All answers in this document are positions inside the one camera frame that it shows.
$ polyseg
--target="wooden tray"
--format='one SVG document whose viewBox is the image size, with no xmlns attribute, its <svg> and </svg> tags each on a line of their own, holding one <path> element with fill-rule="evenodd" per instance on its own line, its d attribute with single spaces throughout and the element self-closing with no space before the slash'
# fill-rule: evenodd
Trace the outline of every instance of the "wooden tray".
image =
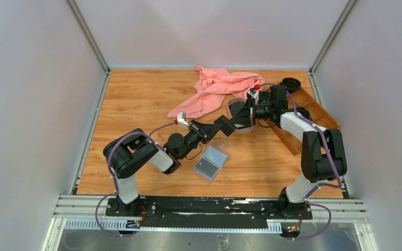
<svg viewBox="0 0 402 251">
<path fill-rule="evenodd" d="M 315 101 L 310 94 L 308 94 L 302 88 L 294 92 L 292 97 L 294 98 L 297 107 L 302 106 L 310 112 L 313 123 L 328 129 L 340 128 L 340 124 L 336 121 L 336 119 L 332 117 L 318 102 Z M 287 98 L 287 101 L 289 103 L 289 108 L 293 108 L 292 101 L 289 97 Z M 266 120 L 266 123 L 269 126 L 273 125 L 270 120 Z M 302 143 L 295 136 L 276 126 L 273 126 L 272 130 L 294 156 L 301 152 Z"/>
</svg>

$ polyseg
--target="white panel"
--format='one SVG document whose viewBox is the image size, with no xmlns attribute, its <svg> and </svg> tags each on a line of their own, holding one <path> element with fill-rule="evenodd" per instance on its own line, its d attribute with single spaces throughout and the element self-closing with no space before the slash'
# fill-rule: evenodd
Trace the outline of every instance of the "white panel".
<svg viewBox="0 0 402 251">
<path fill-rule="evenodd" d="M 110 67 L 310 67 L 347 0 L 78 0 Z"/>
<path fill-rule="evenodd" d="M 402 1 L 359 1 L 317 77 L 342 124 L 349 189 L 379 250 L 402 250 Z"/>
<path fill-rule="evenodd" d="M 103 72 L 65 1 L 0 1 L 0 250 L 40 250 Z"/>
</svg>

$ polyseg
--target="pink towel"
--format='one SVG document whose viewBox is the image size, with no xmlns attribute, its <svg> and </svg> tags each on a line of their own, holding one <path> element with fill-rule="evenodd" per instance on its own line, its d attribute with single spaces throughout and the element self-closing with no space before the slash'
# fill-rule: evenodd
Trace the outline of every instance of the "pink towel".
<svg viewBox="0 0 402 251">
<path fill-rule="evenodd" d="M 194 88 L 196 94 L 173 109 L 167 117 L 175 118 L 180 111 L 186 112 L 189 119 L 200 118 L 221 107 L 226 94 L 246 98 L 246 92 L 256 84 L 263 84 L 264 79 L 257 73 L 228 73 L 225 68 L 204 68 L 196 66 L 199 80 Z"/>
</svg>

